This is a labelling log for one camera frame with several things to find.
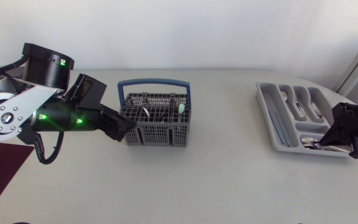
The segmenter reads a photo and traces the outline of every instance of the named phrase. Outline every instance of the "gray plastic basket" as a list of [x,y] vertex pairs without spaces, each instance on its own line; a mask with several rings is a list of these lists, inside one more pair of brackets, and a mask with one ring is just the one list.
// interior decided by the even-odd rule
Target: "gray plastic basket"
[[[186,87],[186,94],[129,93],[124,100],[123,87],[137,84],[164,84]],[[179,80],[140,78],[118,83],[120,114],[137,122],[125,135],[131,146],[186,146],[190,130],[190,84]],[[185,110],[179,114],[180,104]]]

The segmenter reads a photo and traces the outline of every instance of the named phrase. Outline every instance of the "black cable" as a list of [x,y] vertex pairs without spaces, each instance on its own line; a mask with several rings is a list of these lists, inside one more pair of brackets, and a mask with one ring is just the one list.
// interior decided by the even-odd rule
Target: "black cable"
[[53,150],[49,158],[46,159],[44,155],[45,150],[44,150],[44,144],[42,143],[41,135],[39,133],[36,134],[34,146],[35,146],[35,151],[37,153],[38,160],[42,164],[45,165],[50,164],[56,159],[57,155],[59,154],[60,147],[62,146],[63,143],[63,137],[64,137],[64,131],[60,131],[59,137],[57,138],[56,146],[54,147],[55,150]]
[[22,58],[20,58],[18,61],[14,62],[12,64],[9,64],[9,65],[0,67],[0,74],[4,73],[10,69],[17,68],[17,67],[21,66],[22,64],[24,64],[27,61],[27,59],[28,59],[27,56],[22,56]]
[[4,72],[4,73],[2,73],[1,75],[5,76],[7,79],[9,79],[9,81],[11,81],[11,83],[12,83],[12,84],[14,85],[14,87],[15,87],[15,90],[16,90],[16,93],[17,93],[17,94],[22,93],[22,90],[20,89],[19,84],[17,84],[17,81],[16,81],[13,77],[11,77],[10,74]]

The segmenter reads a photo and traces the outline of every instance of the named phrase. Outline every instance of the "cutlery tray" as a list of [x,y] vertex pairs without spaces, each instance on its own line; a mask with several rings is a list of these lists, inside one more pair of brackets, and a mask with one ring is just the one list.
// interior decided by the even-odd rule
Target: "cutlery tray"
[[[320,140],[334,122],[332,106],[316,87],[256,83],[257,99],[266,120],[273,147],[278,151],[349,156],[346,152],[304,147],[303,137]],[[282,92],[287,94],[285,100]]]

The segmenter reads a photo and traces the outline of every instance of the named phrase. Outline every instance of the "white table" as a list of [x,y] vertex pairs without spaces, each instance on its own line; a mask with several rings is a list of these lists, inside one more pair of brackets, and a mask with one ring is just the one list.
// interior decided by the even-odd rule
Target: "white table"
[[[108,85],[102,103],[115,110],[120,80],[190,82],[188,146],[66,133],[54,163],[33,152],[6,187],[0,223],[358,223],[358,160],[275,151],[255,97],[257,81],[318,85],[253,70],[74,71],[71,84],[79,72]],[[148,87],[126,94],[170,92]],[[347,101],[321,91],[333,106]],[[56,137],[43,134],[49,151]]]

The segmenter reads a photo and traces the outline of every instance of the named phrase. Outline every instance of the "utensil handle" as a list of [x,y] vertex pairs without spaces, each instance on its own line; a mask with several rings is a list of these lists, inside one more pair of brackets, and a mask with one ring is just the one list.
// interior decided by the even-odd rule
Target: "utensil handle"
[[188,108],[191,110],[190,83],[180,80],[167,79],[167,78],[136,78],[132,80],[119,81],[117,87],[118,87],[119,103],[121,107],[125,106],[124,86],[138,85],[138,84],[163,84],[163,85],[174,85],[174,86],[185,87],[186,94],[187,94]]

